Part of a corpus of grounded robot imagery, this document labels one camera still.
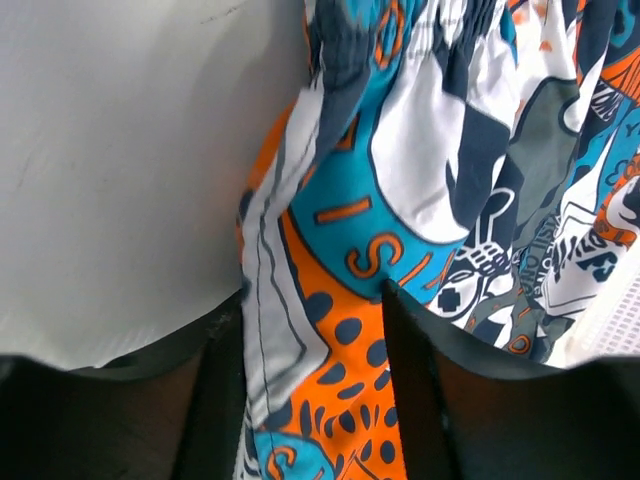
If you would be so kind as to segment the patterned blue orange shorts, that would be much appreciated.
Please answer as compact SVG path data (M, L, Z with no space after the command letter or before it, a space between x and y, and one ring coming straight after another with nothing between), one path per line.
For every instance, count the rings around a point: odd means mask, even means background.
M239 206L238 479L401 479L392 280L544 362L639 238L635 1L308 1Z

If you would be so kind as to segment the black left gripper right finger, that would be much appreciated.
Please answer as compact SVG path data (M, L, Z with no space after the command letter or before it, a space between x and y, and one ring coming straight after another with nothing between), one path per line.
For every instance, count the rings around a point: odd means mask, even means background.
M569 370L497 349L393 282L384 335L411 479L635 479L639 362Z

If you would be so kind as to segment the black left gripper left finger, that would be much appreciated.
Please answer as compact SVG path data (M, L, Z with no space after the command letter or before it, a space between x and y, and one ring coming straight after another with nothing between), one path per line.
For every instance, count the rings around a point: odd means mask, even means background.
M237 296L100 368L1 359L5 479L229 479L245 404Z

